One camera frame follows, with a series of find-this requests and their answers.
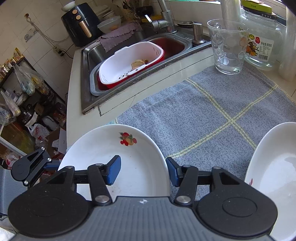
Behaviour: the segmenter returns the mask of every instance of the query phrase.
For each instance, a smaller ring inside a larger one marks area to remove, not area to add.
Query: gray placemat
[[[214,66],[138,102],[109,124],[149,135],[164,157],[210,171],[221,166],[244,179],[254,150],[274,126],[296,121],[296,105],[277,84],[245,63],[225,75]],[[177,188],[171,185],[171,196]],[[197,199],[208,193],[199,186]]]

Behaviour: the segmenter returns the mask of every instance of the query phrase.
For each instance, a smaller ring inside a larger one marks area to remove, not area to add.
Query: white bowl
[[[245,182],[268,196],[278,218],[271,232],[277,241],[296,236],[296,123],[272,128],[260,141],[250,161]]]
[[[68,12],[70,9],[75,7],[75,1],[69,2],[68,4],[66,4],[64,7],[62,7],[62,10],[64,12]]]
[[[121,144],[120,133],[128,133],[136,141]],[[91,130],[73,144],[59,169],[71,165],[85,170],[96,163],[106,164],[114,155],[121,157],[121,170],[114,184],[107,186],[113,201],[117,196],[170,196],[168,168],[161,151],[149,136],[131,126],[106,125]],[[78,184],[77,192],[91,200],[88,184]]]
[[[109,18],[98,25],[98,28],[105,34],[112,32],[113,30],[121,26],[120,16]]]

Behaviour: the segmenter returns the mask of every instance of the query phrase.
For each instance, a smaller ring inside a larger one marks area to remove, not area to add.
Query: jar lid
[[[257,11],[266,12],[266,13],[272,13],[271,6],[265,4],[262,1],[259,0],[242,0],[242,5],[247,8],[251,8]]]
[[[266,12],[258,11],[258,10],[251,9],[251,8],[248,8],[248,7],[245,7],[245,6],[243,6],[243,9],[245,11],[247,11],[247,12],[250,12],[250,13],[265,17],[265,18],[269,18],[269,19],[272,19],[272,20],[277,20],[277,15],[275,13],[266,13]]]

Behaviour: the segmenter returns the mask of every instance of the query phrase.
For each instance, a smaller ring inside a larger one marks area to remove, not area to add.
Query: sink basin
[[[96,41],[92,42],[82,50],[81,109],[83,113],[86,113],[91,108],[106,101],[108,98],[122,91],[124,88],[140,81],[142,78],[147,76],[148,73],[153,73],[154,71],[157,71],[157,69],[177,61],[178,59],[176,59],[176,57],[179,59],[186,57],[182,56],[182,53],[185,53],[188,50],[194,50],[192,52],[194,53],[210,46],[210,42],[207,42],[203,45],[192,48],[191,40],[193,39],[193,36],[190,35],[190,33],[179,32],[179,34],[171,34],[165,33],[164,30],[161,30],[160,33],[155,34],[151,27],[142,26],[142,28],[142,31],[135,32],[129,39],[118,44],[108,52],[106,52],[103,46]],[[209,41],[209,37],[207,36],[205,36],[204,39]],[[104,85],[98,83],[97,74],[100,63],[112,56],[117,50],[141,41],[150,41],[162,47],[165,52],[165,60],[125,80],[112,89],[107,89]],[[94,82],[95,86],[92,85],[92,88],[90,87],[90,78],[94,79],[92,82]]]

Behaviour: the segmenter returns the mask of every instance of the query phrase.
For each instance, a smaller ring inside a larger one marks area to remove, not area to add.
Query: glass cup
[[[231,20],[208,21],[216,69],[224,74],[242,71],[247,48],[248,27]]]

